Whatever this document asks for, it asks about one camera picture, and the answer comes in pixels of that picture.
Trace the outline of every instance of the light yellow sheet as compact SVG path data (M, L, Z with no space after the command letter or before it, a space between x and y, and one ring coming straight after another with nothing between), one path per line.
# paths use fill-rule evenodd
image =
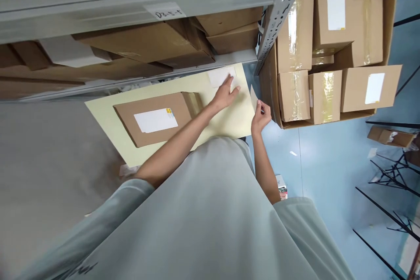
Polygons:
M251 134L251 121L254 116L254 110L252 108L244 69L241 63L229 67L235 67L236 78L234 83L241 86L241 91L230 107L222 110L210 121L208 127L204 129L193 146L193 150L213 136L240 138ZM200 93L203 104L207 105L213 99L216 91L217 89L210 85L207 72L201 72L180 79L142 87L134 91L95 99L85 104L114 144L121 157L129 167L132 167L143 164L164 142L136 148L118 118L113 105L176 92L198 92Z

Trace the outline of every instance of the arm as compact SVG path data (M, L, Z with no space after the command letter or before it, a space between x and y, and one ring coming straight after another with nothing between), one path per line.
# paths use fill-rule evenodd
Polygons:
M252 120L251 134L254 143L255 177L271 204L280 201L276 176L268 159L261 132L271 120L271 109L258 100L255 116Z
M233 77L226 78L214 99L167 143L157 150L137 171L137 178L149 182L155 189L159 187L185 160L201 132L210 120L222 109L233 103L240 87L231 92Z

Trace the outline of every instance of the shelf label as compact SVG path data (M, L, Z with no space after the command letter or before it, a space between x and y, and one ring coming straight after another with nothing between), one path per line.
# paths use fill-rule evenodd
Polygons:
M175 2L145 5L144 8L158 21L186 18L187 16Z

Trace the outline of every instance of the shelf rack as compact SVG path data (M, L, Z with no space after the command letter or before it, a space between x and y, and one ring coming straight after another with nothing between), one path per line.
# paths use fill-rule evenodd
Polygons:
M265 57L273 46L281 23L295 0L0 0L0 44L32 39L42 39L60 35L76 34L107 28L143 24L156 21L144 8L145 5L175 2L186 16L196 16L250 7L269 6L261 30L258 52L243 51L217 56L216 63L206 66L177 70L167 75L141 79L152 81L173 77L174 74L187 75L198 71L223 67L234 62L257 63L258 74ZM133 79L117 81L115 84L131 84ZM92 87L89 84L79 89L71 89L70 95L82 94L94 88L95 91L108 89L109 84ZM66 93L43 93L23 99L24 101L58 98Z

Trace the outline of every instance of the white tag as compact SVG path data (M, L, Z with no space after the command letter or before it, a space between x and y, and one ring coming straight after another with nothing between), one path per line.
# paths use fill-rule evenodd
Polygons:
M346 0L327 0L328 30L346 29Z
M178 123L170 108L135 114L134 118L136 119L141 132L144 133L152 133L178 127Z
M220 69L214 69L211 71L207 71L207 73L209 75L210 84L212 88L219 88L219 86L221 86L228 77L228 74L231 74L231 76L233 76L231 90L238 85L236 80L235 67L224 67Z
M384 83L385 73L369 74L367 80L365 104L378 103L381 100L382 85Z
M314 96L312 95L312 90L309 90L309 106L314 107Z
M175 2L150 4L145 5L144 8L159 21L187 17Z

